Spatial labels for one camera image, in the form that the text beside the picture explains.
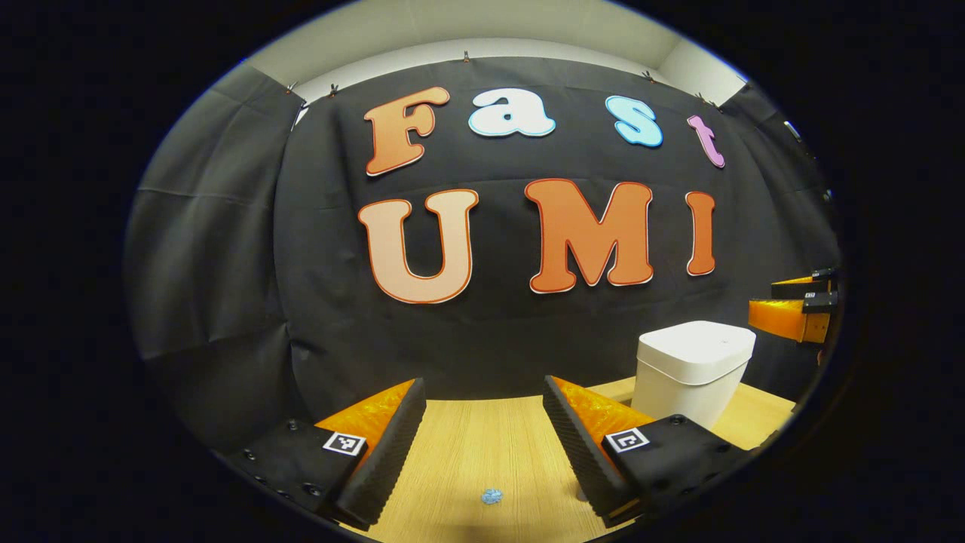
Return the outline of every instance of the white container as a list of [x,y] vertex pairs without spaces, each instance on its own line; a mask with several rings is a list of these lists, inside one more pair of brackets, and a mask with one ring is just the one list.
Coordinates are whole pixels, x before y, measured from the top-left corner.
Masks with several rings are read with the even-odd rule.
[[694,321],[645,333],[630,406],[654,418],[682,414],[710,429],[737,390],[757,335]]

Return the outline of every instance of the peach letter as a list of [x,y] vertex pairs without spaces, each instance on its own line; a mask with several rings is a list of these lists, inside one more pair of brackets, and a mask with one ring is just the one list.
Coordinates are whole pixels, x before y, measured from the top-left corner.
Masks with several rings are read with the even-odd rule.
[[616,262],[606,276],[611,284],[639,285],[653,277],[647,250],[647,210],[652,193],[646,186],[614,186],[600,220],[569,179],[533,181],[526,185],[526,197],[539,206],[542,236],[539,273],[530,279],[533,292],[566,292],[576,285],[576,275],[566,267],[567,250],[572,251],[590,286],[599,282],[614,249]]
[[[370,176],[411,164],[426,153],[426,148],[409,141],[409,131],[425,137],[435,128],[435,115],[425,103],[442,105],[449,101],[449,93],[442,87],[431,87],[414,95],[392,100],[379,105],[365,114],[366,121],[372,121],[372,146],[375,155],[365,171]],[[415,106],[411,115],[405,109]]]
[[713,223],[714,199],[703,192],[687,192],[685,197],[694,218],[694,252],[687,263],[687,273],[707,275],[714,271]]
[[375,283],[385,294],[406,303],[451,300],[469,284],[473,271],[469,210],[480,201],[475,190],[457,188],[426,198],[426,209],[439,216],[442,270],[432,277],[414,275],[405,260],[402,222],[412,213],[405,200],[375,202],[359,210],[369,232],[369,259]]

